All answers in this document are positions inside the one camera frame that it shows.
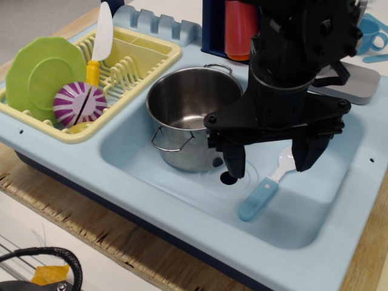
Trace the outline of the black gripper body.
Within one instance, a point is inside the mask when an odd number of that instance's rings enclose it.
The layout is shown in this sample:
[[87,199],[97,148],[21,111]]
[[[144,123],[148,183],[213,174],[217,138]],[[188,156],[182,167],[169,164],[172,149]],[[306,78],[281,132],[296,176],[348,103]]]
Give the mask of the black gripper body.
[[222,152],[223,144],[247,146],[259,142],[340,134],[350,102],[308,91],[311,80],[290,84],[268,72],[249,70],[246,91],[236,101],[208,114],[208,145]]

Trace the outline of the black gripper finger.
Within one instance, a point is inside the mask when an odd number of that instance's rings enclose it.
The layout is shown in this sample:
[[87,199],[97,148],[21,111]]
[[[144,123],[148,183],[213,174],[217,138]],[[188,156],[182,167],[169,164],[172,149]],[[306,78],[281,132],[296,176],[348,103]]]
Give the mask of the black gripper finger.
[[292,154],[296,170],[303,172],[310,169],[326,150],[330,140],[330,135],[293,138]]
[[243,178],[245,175],[245,148],[242,145],[223,144],[224,162],[229,175],[233,178]]

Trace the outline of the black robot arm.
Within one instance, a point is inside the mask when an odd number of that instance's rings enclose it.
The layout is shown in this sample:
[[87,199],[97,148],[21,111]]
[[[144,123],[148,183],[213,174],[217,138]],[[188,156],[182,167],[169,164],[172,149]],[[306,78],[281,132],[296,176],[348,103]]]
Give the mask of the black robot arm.
[[344,85],[342,59],[356,55],[362,32],[354,1],[255,1],[261,25],[251,40],[248,86],[230,105],[208,114],[208,144],[223,154],[230,176],[245,174],[245,146],[292,141],[299,172],[308,170],[344,128],[350,102],[309,93]]

